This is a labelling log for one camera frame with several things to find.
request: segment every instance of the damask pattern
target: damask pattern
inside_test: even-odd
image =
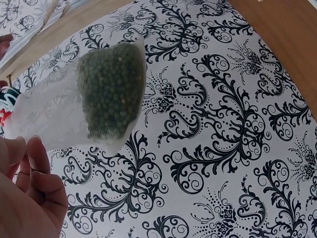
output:
[[[40,0],[7,0],[27,31]],[[49,152],[66,186],[61,238],[317,238],[317,124],[269,47],[227,0],[136,0],[29,67],[25,92],[85,53],[146,44],[140,120],[114,157]]]

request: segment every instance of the hand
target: hand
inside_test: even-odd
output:
[[[20,165],[16,184],[12,178]],[[0,138],[0,237],[58,238],[67,212],[62,180],[50,174],[38,138]]]

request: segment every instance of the fingernail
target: fingernail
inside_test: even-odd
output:
[[[25,139],[22,136],[17,137],[16,140],[21,141],[21,142],[23,141],[25,143]]]
[[[32,138],[38,138],[40,141],[42,141],[38,135],[33,135]]]

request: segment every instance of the wooden surface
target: wooden surface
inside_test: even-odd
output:
[[[317,119],[317,10],[307,0],[229,0],[290,74]]]
[[[13,82],[29,66],[65,39],[131,2],[132,0],[90,0],[87,4],[72,10],[36,36],[9,60],[0,70],[0,79],[8,81],[7,76],[11,75]]]

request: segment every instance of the tablecloth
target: tablecloth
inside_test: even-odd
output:
[[[140,35],[146,94],[119,154],[49,152],[69,201],[61,237],[317,237],[316,122],[226,0],[136,0],[66,39],[14,86],[27,91],[89,51]]]

